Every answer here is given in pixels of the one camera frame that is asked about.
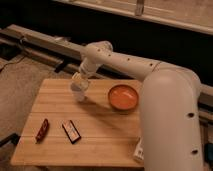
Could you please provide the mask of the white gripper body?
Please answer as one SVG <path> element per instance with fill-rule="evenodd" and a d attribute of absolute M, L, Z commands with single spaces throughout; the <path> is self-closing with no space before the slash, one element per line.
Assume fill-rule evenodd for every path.
<path fill-rule="evenodd" d="M 97 71 L 96 64 L 90 61 L 89 59 L 84 59 L 79 67 L 79 72 L 83 79 L 90 78 Z"/>

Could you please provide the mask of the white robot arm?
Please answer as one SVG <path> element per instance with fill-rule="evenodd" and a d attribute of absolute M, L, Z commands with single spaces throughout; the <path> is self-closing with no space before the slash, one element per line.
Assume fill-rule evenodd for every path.
<path fill-rule="evenodd" d="M 140 123 L 145 171 L 203 171 L 198 98 L 193 71 L 167 62 L 112 50 L 108 41 L 81 51 L 80 73 L 89 77 L 106 65 L 142 83 Z"/>

